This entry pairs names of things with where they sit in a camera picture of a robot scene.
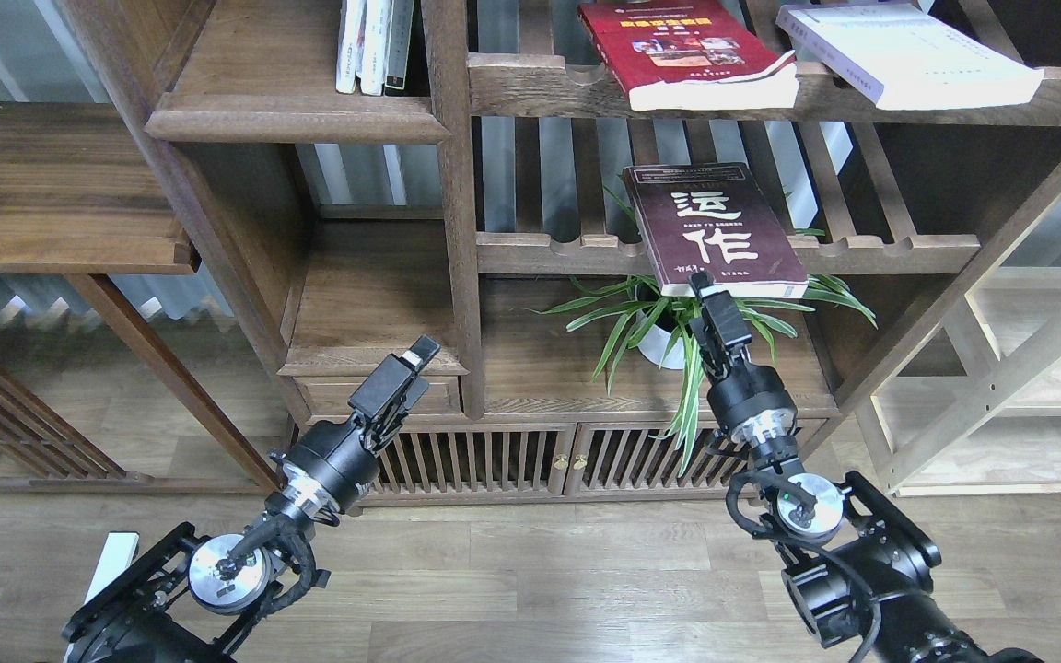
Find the book cover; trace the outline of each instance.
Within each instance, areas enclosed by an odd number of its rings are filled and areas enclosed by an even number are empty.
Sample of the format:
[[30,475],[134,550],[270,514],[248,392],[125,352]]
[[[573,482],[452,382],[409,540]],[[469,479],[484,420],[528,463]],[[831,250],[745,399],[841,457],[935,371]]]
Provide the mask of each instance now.
[[342,3],[342,22],[338,35],[337,71],[333,88],[338,92],[354,92],[354,83],[363,58],[363,18],[366,16],[366,0],[345,0]]
[[424,24],[418,0],[396,0],[387,35],[388,97],[429,95],[429,60],[424,56]]
[[881,109],[1026,104],[1043,83],[908,0],[785,4],[778,25]]
[[662,295],[691,297],[698,272],[733,297],[804,294],[804,265],[748,164],[630,167],[624,180]]
[[582,3],[578,12],[632,109],[796,102],[793,52],[767,50],[716,0]]
[[383,94],[387,71],[387,31],[392,27],[392,0],[366,0],[363,20],[363,67],[359,85],[363,94]]

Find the wooden shelf slat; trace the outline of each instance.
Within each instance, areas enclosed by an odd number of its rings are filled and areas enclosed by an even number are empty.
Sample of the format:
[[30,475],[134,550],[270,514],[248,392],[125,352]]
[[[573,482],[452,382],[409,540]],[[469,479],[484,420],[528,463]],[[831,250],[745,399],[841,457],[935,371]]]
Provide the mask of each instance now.
[[[1009,355],[1061,311],[1061,268],[998,268],[973,299],[1002,355]],[[1061,361],[1010,399],[1008,409],[1061,412]]]
[[[912,437],[953,402],[961,381],[967,379],[892,381],[876,396],[876,413],[889,442],[897,450],[909,448]],[[868,424],[863,423],[864,433]],[[994,419],[943,449],[900,491],[904,495],[1061,492],[1061,416]]]
[[[895,244],[855,235],[821,244],[808,235],[788,242],[810,274],[956,274],[980,248],[972,234],[917,234]],[[623,276],[651,274],[643,245],[624,244],[613,234],[585,234],[556,242],[534,232],[479,232],[481,274],[573,274]]]
[[[578,416],[601,413],[622,420],[664,419],[677,406],[681,371],[661,370],[639,352],[628,352],[616,370],[611,395],[603,379],[590,381],[611,328],[603,319],[571,334],[563,326],[571,317],[539,315],[576,297],[578,291],[566,280],[483,281],[483,331],[485,342],[485,396],[487,418],[518,415]],[[781,338],[780,378],[805,419],[837,416],[820,363],[805,331],[803,319],[782,316],[800,331],[799,338]],[[770,364],[763,339],[753,344],[752,359]],[[710,416],[707,402],[703,415]]]
[[330,222],[312,241],[280,374],[370,373],[421,334],[442,345],[429,374],[460,374],[445,231],[427,222]]
[[192,274],[197,264],[112,106],[0,108],[0,272]]
[[219,0],[146,130],[182,142],[438,143],[427,97],[333,88],[338,4]]
[[820,63],[799,62],[800,92],[793,108],[648,110],[628,101],[603,67],[569,66],[559,55],[469,54],[471,112],[475,116],[719,118],[758,121],[914,122],[1061,126],[1061,67],[1046,67],[1029,104],[952,110],[881,110],[852,87],[838,87]]

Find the black cable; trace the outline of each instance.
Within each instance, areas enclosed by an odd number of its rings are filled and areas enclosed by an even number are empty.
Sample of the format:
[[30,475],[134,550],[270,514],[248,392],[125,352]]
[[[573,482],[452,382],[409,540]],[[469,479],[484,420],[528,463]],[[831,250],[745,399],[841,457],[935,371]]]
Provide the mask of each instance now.
[[283,548],[285,548],[285,553],[290,554],[290,557],[294,558],[294,561],[297,562],[300,572],[297,575],[297,582],[294,582],[294,587],[291,587],[282,595],[264,605],[264,608],[262,608],[263,617],[290,608],[291,605],[302,598],[302,596],[306,596],[306,593],[313,588],[313,583],[317,581],[317,562],[313,559],[313,548],[311,548],[306,538],[299,533],[292,531],[284,534],[281,542]]
[[763,541],[773,541],[779,542],[779,544],[784,544],[785,546],[807,549],[808,553],[814,553],[820,555],[821,559],[825,559],[827,562],[833,563],[842,574],[849,576],[851,582],[858,588],[862,593],[862,599],[867,605],[867,610],[870,611],[870,626],[867,629],[866,634],[862,636],[862,645],[858,645],[858,649],[854,651],[854,656],[851,656],[850,663],[858,663],[860,660],[866,659],[870,650],[875,646],[875,639],[879,638],[879,631],[883,625],[883,609],[879,596],[875,596],[875,591],[870,588],[866,579],[863,579],[863,575],[858,574],[854,568],[850,566],[849,563],[845,562],[838,555],[830,553],[830,551],[824,549],[824,547],[816,544],[810,544],[810,542],[801,541],[800,539],[787,536],[787,534],[780,534],[773,531],[770,527],[758,521],[751,520],[750,518],[743,514],[740,511],[740,495],[743,491],[743,487],[748,484],[758,483],[755,482],[755,475],[761,474],[756,471],[741,471],[741,473],[734,474],[731,477],[731,482],[728,485],[728,495],[726,495],[726,503],[728,503],[728,513],[731,514],[731,519],[738,525],[743,531],[750,534],[753,539],[763,539]]

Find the wire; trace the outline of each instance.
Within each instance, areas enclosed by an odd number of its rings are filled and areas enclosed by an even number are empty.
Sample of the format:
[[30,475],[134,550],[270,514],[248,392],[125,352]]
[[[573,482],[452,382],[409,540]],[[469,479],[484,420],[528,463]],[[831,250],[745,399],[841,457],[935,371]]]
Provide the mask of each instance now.
[[729,482],[728,495],[726,495],[728,513],[731,514],[734,523],[744,529],[745,533],[750,534],[752,538],[779,542],[779,544],[784,544],[793,548],[807,549],[808,553],[817,554],[824,561],[833,563],[843,575],[849,576],[851,582],[860,591],[863,603],[867,605],[867,610],[870,611],[870,626],[866,634],[862,636],[862,645],[858,645],[858,649],[850,658],[850,663],[860,662],[860,660],[867,658],[872,647],[875,646],[875,639],[879,638],[879,631],[883,625],[883,608],[880,597],[875,596],[875,592],[867,583],[867,580],[863,579],[863,575],[858,574],[854,568],[850,566],[838,555],[830,553],[830,551],[824,549],[820,545],[812,544],[812,542],[801,541],[800,539],[787,536],[787,534],[776,533],[770,526],[758,523],[758,521],[750,520],[750,518],[744,516],[740,511],[740,495],[743,487],[748,484],[759,485],[755,474],[754,471],[741,471],[741,473],[733,475],[731,482]]

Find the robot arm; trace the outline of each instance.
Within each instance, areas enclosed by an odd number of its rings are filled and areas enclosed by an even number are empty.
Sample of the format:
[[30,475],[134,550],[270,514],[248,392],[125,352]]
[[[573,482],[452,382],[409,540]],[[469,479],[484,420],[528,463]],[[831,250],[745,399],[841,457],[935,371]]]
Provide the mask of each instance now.
[[[734,299],[707,274],[690,282],[702,306],[694,332],[718,439],[748,449],[748,470],[729,482],[728,512],[753,538],[771,541],[788,596],[820,645],[862,634],[851,662],[873,650],[888,663],[1041,663],[1017,649],[986,655],[953,625],[930,596],[939,547],[863,474],[850,471],[834,484],[805,471],[793,436],[797,408],[778,372],[750,362],[750,333]],[[749,485],[766,507],[759,520],[740,508]],[[825,549],[843,521],[857,538]]]
[[[182,523],[146,551],[65,626],[68,660],[233,663],[232,651],[258,622],[325,587],[329,572],[317,568],[309,544],[313,525],[337,525],[337,514],[379,477],[379,455],[429,390],[420,371],[437,352],[439,345],[421,336],[403,355],[387,355],[350,396],[348,419],[320,421],[290,452],[273,454],[288,483],[244,534],[197,537]],[[288,590],[278,582],[285,570],[297,576]],[[210,612],[236,616],[210,643],[166,613],[187,591]]]

